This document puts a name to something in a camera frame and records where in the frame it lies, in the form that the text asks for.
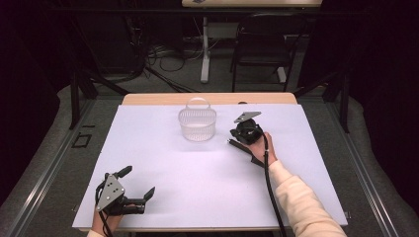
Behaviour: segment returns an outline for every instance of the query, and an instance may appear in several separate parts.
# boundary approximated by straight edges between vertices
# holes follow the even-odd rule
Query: person's right arm
[[[265,132],[269,145],[268,165],[278,187],[276,196],[286,212],[295,236],[346,236],[340,225],[326,212],[313,189],[300,177],[291,174],[277,159],[272,137]],[[265,144],[261,137],[247,146],[253,155],[264,162]]]

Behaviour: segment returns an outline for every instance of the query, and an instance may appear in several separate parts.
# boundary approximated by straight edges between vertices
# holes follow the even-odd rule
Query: basket
[[[195,105],[191,108],[193,101],[204,101],[208,105]],[[210,108],[210,103],[204,99],[195,97],[188,101],[186,107],[179,112],[179,123],[183,136],[192,141],[205,141],[215,134],[216,111]]]

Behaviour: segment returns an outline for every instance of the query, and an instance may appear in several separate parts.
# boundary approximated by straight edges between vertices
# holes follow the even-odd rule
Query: person
[[[272,136],[265,132],[268,141],[268,169],[270,176],[278,185],[275,194],[287,214],[293,233],[297,237],[340,237],[346,236],[342,227],[324,209],[314,190],[299,176],[288,171],[275,153]],[[265,141],[261,137],[255,143],[246,145],[253,155],[264,162]],[[120,223],[121,216],[110,216],[108,224],[114,231]],[[95,211],[93,226],[89,237],[103,236],[103,223]]]

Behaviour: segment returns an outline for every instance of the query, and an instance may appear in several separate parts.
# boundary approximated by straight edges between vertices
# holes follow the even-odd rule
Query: hand
[[[275,155],[275,149],[274,149],[274,145],[272,143],[272,137],[271,134],[269,134],[269,132],[264,132],[265,136],[268,140],[268,166],[270,166],[272,163],[274,163],[275,161],[277,161],[277,156]],[[247,147],[252,153],[253,155],[260,161],[262,161],[262,163],[265,163],[265,140],[264,137],[261,136],[255,143],[251,144],[251,145],[246,145],[243,144],[245,147]]]
[[[92,230],[95,231],[98,234],[101,234],[103,236],[106,236],[104,233],[104,223],[102,222],[101,216],[99,215],[99,212],[94,210],[93,215],[93,223],[92,223]],[[120,225],[121,220],[123,219],[123,215],[110,215],[107,219],[107,223],[109,226],[109,229],[112,233],[117,229],[117,227]]]

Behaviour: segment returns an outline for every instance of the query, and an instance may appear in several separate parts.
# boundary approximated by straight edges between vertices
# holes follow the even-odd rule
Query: chair backrest
[[[256,13],[245,17],[237,27],[237,39],[260,36],[277,37],[296,35],[298,38],[307,27],[306,19],[301,15],[284,13]]]

